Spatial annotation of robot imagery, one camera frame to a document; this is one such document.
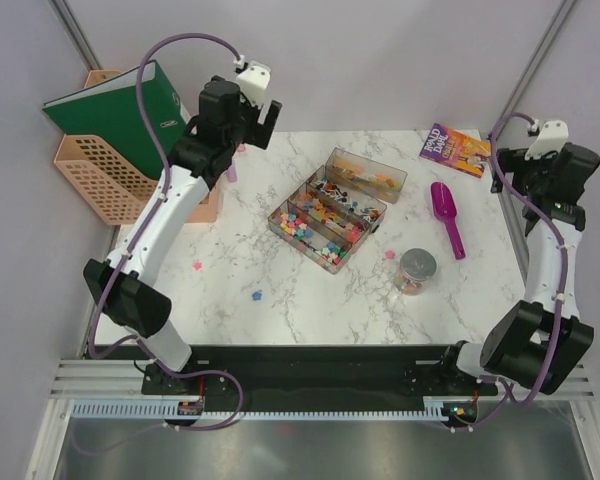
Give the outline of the magenta plastic scoop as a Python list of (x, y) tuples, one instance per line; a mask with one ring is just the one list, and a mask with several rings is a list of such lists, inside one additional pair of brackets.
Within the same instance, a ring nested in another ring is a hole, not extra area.
[(443, 182), (433, 182), (430, 193), (434, 216), (446, 229), (455, 259), (465, 259), (466, 252), (456, 223), (457, 208), (451, 190)]

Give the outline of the clear bin lollipops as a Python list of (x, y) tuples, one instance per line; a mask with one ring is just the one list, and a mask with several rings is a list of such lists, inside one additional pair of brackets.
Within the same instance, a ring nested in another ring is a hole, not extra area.
[(319, 169), (307, 180), (307, 184), (331, 210), (355, 217), (357, 222), (369, 224), (372, 228), (384, 220), (387, 205), (334, 169)]

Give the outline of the clear bin translucent star candies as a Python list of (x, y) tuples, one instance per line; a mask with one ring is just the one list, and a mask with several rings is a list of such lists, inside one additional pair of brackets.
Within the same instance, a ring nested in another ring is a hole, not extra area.
[(288, 197), (288, 202), (306, 223), (312, 221), (333, 242), (338, 239), (355, 245), (372, 230), (370, 221), (313, 187), (302, 185)]

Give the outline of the clear jar lid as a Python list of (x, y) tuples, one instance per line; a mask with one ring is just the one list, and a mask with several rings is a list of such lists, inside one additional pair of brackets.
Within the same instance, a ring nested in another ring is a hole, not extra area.
[(400, 268), (414, 280), (428, 280), (437, 271), (437, 262), (433, 255), (422, 248), (412, 248), (400, 258)]

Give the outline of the clear bin opaque star candies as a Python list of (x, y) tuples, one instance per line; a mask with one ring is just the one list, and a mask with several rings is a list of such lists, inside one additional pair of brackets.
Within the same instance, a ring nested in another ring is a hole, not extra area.
[(353, 256), (353, 244), (290, 201), (268, 217), (269, 229), (330, 274)]

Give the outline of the clear bin popsicle candies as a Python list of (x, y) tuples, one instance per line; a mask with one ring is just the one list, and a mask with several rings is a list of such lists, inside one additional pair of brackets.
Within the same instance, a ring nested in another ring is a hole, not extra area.
[(326, 166), (357, 189), (390, 204), (396, 204), (407, 178), (403, 170), (335, 148)]

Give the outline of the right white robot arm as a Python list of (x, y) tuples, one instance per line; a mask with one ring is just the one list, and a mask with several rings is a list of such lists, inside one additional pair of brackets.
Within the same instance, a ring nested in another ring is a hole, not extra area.
[(502, 175), (527, 202), (523, 209), (529, 266), (525, 293), (491, 330), (483, 344), (465, 341), (451, 348), (454, 359), (438, 368), (438, 381), (457, 394), (474, 378), (493, 375), (529, 390), (542, 384), (554, 393), (590, 348), (594, 330), (580, 320), (575, 286), (577, 248), (586, 225), (578, 201), (586, 181), (600, 166), (593, 151), (566, 143), (537, 160), (525, 150), (501, 149), (492, 190), (501, 192)]

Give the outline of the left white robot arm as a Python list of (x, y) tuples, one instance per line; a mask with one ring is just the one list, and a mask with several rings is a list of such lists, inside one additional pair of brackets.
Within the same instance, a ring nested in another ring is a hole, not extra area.
[(237, 148), (266, 149), (282, 108), (261, 112), (269, 70), (253, 65), (227, 81), (213, 77), (167, 157), (156, 190), (123, 243), (103, 262), (91, 260), (84, 278), (98, 313), (128, 331), (165, 368), (165, 382), (188, 393), (199, 382), (191, 347), (170, 321), (172, 302), (154, 287), (163, 260), (190, 214), (211, 192)]

